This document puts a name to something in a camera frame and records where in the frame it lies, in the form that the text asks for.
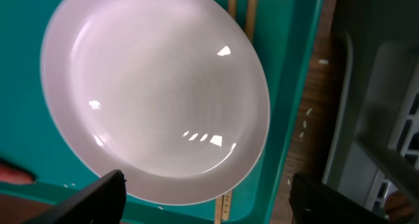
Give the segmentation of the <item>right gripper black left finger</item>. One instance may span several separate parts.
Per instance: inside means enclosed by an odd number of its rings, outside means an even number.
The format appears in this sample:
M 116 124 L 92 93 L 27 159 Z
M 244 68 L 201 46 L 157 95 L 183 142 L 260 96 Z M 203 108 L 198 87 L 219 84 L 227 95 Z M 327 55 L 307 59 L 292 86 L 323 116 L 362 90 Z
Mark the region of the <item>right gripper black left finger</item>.
M 25 224 L 119 224 L 126 204 L 126 180 L 113 170 Z

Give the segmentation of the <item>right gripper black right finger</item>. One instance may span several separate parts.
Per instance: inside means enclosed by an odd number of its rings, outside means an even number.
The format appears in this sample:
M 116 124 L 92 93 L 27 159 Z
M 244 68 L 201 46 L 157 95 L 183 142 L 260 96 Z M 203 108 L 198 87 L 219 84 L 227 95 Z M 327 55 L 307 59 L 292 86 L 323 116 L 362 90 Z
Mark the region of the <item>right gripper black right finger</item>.
M 293 175 L 289 203 L 296 224 L 389 223 L 304 173 Z

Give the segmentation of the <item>wooden chopstick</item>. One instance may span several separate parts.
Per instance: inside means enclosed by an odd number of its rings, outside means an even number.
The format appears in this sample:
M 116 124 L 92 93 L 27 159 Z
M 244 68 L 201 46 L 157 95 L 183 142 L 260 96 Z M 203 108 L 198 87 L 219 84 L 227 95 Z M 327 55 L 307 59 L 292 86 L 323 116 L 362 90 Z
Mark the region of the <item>wooden chopstick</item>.
M 257 15 L 258 0 L 247 0 L 246 16 L 244 32 L 249 39 L 253 42 L 255 32 L 255 20 Z M 227 11 L 235 19 L 237 13 L 238 0 L 228 0 Z M 232 206 L 232 190 L 225 193 L 223 196 L 215 200 L 215 219 L 214 223 L 222 223 L 230 219 L 230 210 Z

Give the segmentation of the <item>orange carrot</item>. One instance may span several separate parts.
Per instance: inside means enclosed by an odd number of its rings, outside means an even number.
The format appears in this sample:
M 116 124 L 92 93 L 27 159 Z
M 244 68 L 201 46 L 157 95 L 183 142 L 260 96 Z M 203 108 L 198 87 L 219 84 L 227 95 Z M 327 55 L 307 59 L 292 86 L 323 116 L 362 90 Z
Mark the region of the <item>orange carrot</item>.
M 36 182 L 36 177 L 30 172 L 3 161 L 0 176 L 1 182 L 13 185 L 29 185 Z

